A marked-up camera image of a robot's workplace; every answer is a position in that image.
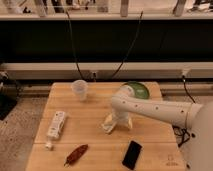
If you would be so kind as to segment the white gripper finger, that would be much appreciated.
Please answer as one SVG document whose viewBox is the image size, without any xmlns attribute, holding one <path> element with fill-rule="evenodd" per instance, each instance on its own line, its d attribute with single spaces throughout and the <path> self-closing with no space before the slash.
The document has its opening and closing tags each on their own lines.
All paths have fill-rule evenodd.
<svg viewBox="0 0 213 171">
<path fill-rule="evenodd" d="M 117 119 L 114 115 L 110 114 L 106 118 L 106 123 L 115 123 L 117 124 Z"/>
<path fill-rule="evenodd" d="M 128 121 L 126 122 L 125 126 L 126 126 L 129 130 L 131 130 L 131 129 L 133 128 L 132 121 L 131 121 L 131 120 L 128 120 Z"/>
</svg>

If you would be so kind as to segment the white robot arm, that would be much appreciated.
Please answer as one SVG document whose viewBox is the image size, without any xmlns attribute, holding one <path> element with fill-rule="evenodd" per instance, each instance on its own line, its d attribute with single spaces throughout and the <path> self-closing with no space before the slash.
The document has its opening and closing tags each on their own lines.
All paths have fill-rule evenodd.
<svg viewBox="0 0 213 171">
<path fill-rule="evenodd" d="M 129 112 L 186 128 L 193 134 L 189 144 L 189 171 L 213 171 L 213 102 L 206 104 L 140 99 L 128 84 L 111 97 L 112 113 L 102 124 L 110 133 L 117 124 L 132 127 Z"/>
</svg>

